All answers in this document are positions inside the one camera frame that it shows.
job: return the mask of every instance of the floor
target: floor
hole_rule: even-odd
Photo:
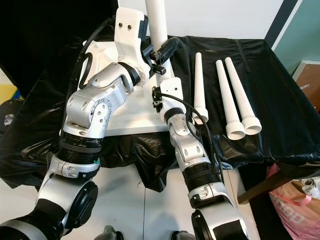
[[[238,170],[223,172],[225,185],[241,212],[250,240],[259,240],[249,203],[239,205],[236,196],[244,192]],[[134,165],[102,168],[94,182],[99,187],[97,202],[89,221],[74,229],[63,240],[93,240],[105,225],[121,231],[125,240],[169,240],[171,233],[193,233],[188,190],[179,169],[167,175],[167,187],[161,193],[144,187]],[[10,189],[0,180],[0,223],[32,211],[37,191],[31,186]]]

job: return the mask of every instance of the pink plastic bag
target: pink plastic bag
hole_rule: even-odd
[[[276,172],[270,169],[268,177]],[[270,192],[282,224],[294,240],[320,240],[320,200],[311,198],[288,182]]]

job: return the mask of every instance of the wooden table leg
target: wooden table leg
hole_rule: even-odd
[[[281,170],[277,171],[272,176],[266,178],[263,182],[260,182],[253,188],[238,196],[238,203],[245,204],[248,200],[254,198],[255,196],[268,193],[291,180],[292,178],[286,177]]]

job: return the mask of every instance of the white tapered tube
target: white tapered tube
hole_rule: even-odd
[[[251,108],[250,102],[244,90],[244,87],[241,84],[235,66],[230,57],[227,57],[225,60],[226,68],[228,69],[229,77],[231,80],[232,88],[238,104],[242,124],[245,129],[245,133],[248,135],[254,135],[261,131],[262,126],[259,119],[255,116],[254,111]]]
[[[165,0],[145,0],[145,6],[153,50],[158,51],[161,45],[168,40]],[[162,66],[166,73],[164,75],[156,74],[158,86],[160,86],[161,81],[171,78],[170,59],[165,61]]]
[[[206,109],[204,75],[202,72],[202,59],[200,52],[197,52],[195,54],[194,108],[200,113],[205,122],[207,122],[208,110]],[[195,113],[193,113],[192,116],[197,124],[203,124],[200,118]]]
[[[245,135],[245,128],[240,122],[236,105],[231,94],[230,86],[226,76],[225,68],[221,60],[215,62],[218,73],[224,114],[226,119],[226,135],[231,140],[242,139]]]

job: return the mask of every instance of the black tablecloth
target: black tablecloth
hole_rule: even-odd
[[[184,99],[190,104],[195,54],[202,54],[208,125],[217,154],[224,159],[224,168],[247,162],[276,162],[289,177],[317,174],[320,117],[264,40],[193,36],[179,39],[171,58],[172,68],[181,79]],[[46,154],[57,146],[68,80],[81,42],[78,39],[64,46],[51,59],[2,137],[0,177],[11,187],[41,184],[48,166]],[[237,141],[226,137],[215,65],[216,60],[226,57],[232,58],[262,125],[259,134]],[[203,136],[205,146],[207,137]],[[105,137],[100,159],[101,166],[107,168],[135,164],[144,185],[159,192],[166,186],[168,169],[177,167],[168,132]]]

